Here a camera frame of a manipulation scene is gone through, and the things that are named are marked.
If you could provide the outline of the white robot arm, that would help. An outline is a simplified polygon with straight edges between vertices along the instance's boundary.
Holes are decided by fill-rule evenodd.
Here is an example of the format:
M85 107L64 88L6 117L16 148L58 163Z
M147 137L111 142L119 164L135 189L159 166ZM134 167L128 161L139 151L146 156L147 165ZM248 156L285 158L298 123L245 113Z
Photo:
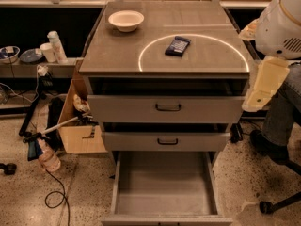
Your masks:
M244 111L256 112L267 105L284 82L290 60L301 57L301 0L272 0L260 17L239 33L239 38L255 41L256 50L265 55L242 105Z

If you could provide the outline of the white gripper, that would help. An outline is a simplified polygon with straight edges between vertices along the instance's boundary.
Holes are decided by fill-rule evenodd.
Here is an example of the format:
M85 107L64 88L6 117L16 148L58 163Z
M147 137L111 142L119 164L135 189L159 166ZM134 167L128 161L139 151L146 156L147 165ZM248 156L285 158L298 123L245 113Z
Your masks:
M286 79L290 71L286 59L301 57L300 2L273 0L259 20L250 22L238 37L247 41L255 39L256 49L267 56L258 65L255 82L242 104L244 111L257 112L270 102Z

